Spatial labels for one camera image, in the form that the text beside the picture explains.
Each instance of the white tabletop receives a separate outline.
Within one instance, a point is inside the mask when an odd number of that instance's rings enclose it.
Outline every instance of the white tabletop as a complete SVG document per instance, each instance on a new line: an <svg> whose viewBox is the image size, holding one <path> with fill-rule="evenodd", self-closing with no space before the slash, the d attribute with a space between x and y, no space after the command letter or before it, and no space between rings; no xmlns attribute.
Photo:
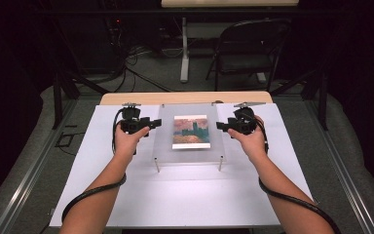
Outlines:
<svg viewBox="0 0 374 234"><path fill-rule="evenodd" d="M162 0L162 7L290 7L298 3L299 0Z"/></svg>
<svg viewBox="0 0 374 234"><path fill-rule="evenodd" d="M51 226L61 226L65 206L96 178L112 157L111 128L122 106L96 107ZM156 119L159 105L141 105L141 116ZM233 104L217 104L219 121L227 122ZM311 196L280 112L273 103L252 107L265 120L269 157L305 193ZM119 228L217 228L279 224L258 176L240 144L223 134L226 162L167 165L158 173L152 154L157 131L144 137L128 167L128 181L119 192L108 227Z"/></svg>

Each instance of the postcard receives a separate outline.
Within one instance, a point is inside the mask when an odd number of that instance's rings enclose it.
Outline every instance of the postcard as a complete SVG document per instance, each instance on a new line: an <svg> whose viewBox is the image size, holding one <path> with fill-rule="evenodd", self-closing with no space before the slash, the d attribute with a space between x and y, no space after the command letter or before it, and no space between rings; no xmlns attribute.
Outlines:
<svg viewBox="0 0 374 234"><path fill-rule="evenodd" d="M174 116L173 149L210 148L206 115Z"/></svg>

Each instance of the forearm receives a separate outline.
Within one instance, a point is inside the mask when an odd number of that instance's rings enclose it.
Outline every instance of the forearm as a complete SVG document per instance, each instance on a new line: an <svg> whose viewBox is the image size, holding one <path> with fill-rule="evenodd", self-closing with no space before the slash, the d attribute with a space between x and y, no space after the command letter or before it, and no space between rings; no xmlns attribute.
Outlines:
<svg viewBox="0 0 374 234"><path fill-rule="evenodd" d="M270 190L314 204L264 152L258 153L259 155L252 157L251 161L266 187ZM330 225L318 214L270 195L269 200L286 233L333 233Z"/></svg>
<svg viewBox="0 0 374 234"><path fill-rule="evenodd" d="M86 191L120 181L128 163L114 157ZM102 233L114 207L119 188L89 196L78 202L66 216L60 233Z"/></svg>

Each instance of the bare arm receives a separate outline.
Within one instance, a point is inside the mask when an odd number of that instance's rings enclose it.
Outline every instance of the bare arm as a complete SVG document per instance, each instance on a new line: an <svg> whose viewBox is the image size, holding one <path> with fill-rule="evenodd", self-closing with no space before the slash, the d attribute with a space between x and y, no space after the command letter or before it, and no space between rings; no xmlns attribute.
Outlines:
<svg viewBox="0 0 374 234"><path fill-rule="evenodd" d="M148 127L133 135L127 135L118 126L115 133L116 153L102 173L86 191L120 181L132 160L138 141L149 131ZM59 233L102 233L111 215L119 188L113 188L77 203L66 216Z"/></svg>
<svg viewBox="0 0 374 234"><path fill-rule="evenodd" d="M256 168L266 187L305 202L314 203L269 159L264 149L264 138L260 128L247 136L231 129L228 133L241 143L244 153ZM270 195L269 200L286 233L333 233L327 221L318 214Z"/></svg>

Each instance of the person's right arm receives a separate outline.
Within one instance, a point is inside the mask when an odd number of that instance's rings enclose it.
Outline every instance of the person's right arm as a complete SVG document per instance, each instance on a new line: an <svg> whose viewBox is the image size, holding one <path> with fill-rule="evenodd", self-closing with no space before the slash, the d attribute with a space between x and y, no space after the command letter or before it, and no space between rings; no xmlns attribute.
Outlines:
<svg viewBox="0 0 374 234"><path fill-rule="evenodd" d="M315 204L299 187L297 187L267 156L265 143L260 128L250 135L243 135L230 129L229 135L237 139L254 165L261 181L270 190ZM320 215L299 205L268 195L281 226L291 233L333 233L331 226Z"/></svg>

